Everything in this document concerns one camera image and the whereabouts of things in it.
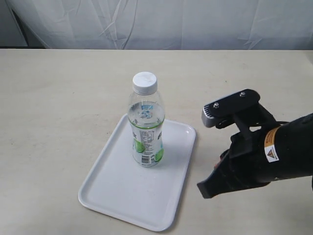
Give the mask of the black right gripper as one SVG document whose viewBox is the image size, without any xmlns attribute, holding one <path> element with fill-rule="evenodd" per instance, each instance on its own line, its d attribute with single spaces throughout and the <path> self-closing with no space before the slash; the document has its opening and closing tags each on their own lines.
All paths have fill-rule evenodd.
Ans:
<svg viewBox="0 0 313 235">
<path fill-rule="evenodd" d="M 256 131 L 240 131 L 231 137 L 231 145 L 225 150 L 207 179 L 197 183 L 203 198 L 260 188 L 276 178 L 276 154 L 266 149 L 265 140 L 273 138 L 276 127 Z"/>
</svg>

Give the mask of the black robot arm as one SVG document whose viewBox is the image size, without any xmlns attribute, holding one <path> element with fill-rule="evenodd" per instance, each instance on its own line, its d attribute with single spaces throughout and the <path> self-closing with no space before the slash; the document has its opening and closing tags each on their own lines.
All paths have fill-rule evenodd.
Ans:
<svg viewBox="0 0 313 235">
<path fill-rule="evenodd" d="M 203 198 L 313 174 L 312 114 L 277 127 L 263 126 L 251 137 L 252 142 L 240 132 L 231 137 L 212 173 L 197 184 Z"/>
</svg>

